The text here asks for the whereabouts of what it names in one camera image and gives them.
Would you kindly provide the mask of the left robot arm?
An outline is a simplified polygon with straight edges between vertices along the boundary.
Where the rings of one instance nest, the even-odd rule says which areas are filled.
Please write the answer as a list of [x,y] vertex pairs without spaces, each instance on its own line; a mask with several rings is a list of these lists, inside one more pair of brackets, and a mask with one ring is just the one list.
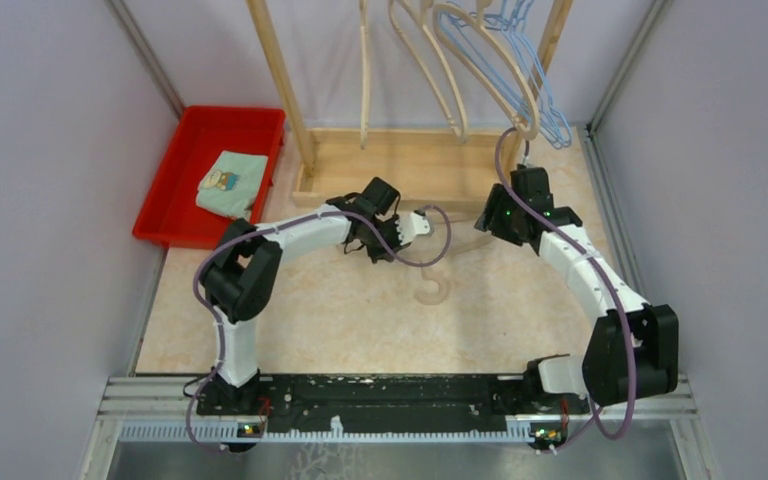
[[390,261],[404,246],[400,220],[390,211],[400,192],[379,177],[362,192],[327,200],[306,215],[283,222],[237,220],[199,267],[200,302],[214,317],[217,360],[208,387],[237,414],[260,399],[256,318],[267,306],[279,268],[316,250],[357,241],[373,261]]

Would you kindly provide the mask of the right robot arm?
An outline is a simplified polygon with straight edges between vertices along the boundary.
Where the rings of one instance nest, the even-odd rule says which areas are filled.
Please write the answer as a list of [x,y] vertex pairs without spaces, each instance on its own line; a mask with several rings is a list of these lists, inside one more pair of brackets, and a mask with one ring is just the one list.
[[626,402],[629,389],[637,398],[676,389],[677,314],[646,300],[613,271],[575,211],[555,205],[545,169],[520,166],[508,186],[494,184],[475,227],[529,245],[563,278],[592,325],[584,354],[528,363],[523,398],[529,408],[548,412],[563,394],[610,406]]

